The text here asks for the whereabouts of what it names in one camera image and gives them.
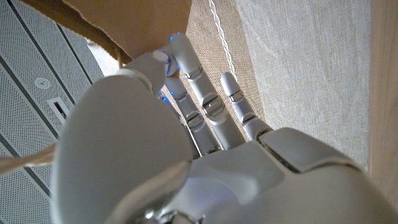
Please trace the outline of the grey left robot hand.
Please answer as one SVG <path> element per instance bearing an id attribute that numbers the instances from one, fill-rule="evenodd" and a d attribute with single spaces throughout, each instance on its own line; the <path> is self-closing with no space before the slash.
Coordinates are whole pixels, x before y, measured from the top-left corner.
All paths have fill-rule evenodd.
<path id="1" fill-rule="evenodd" d="M 53 162 L 55 223 L 396 223 L 348 156 L 272 129 L 236 79 L 233 119 L 189 41 L 142 54 L 81 98 Z"/>

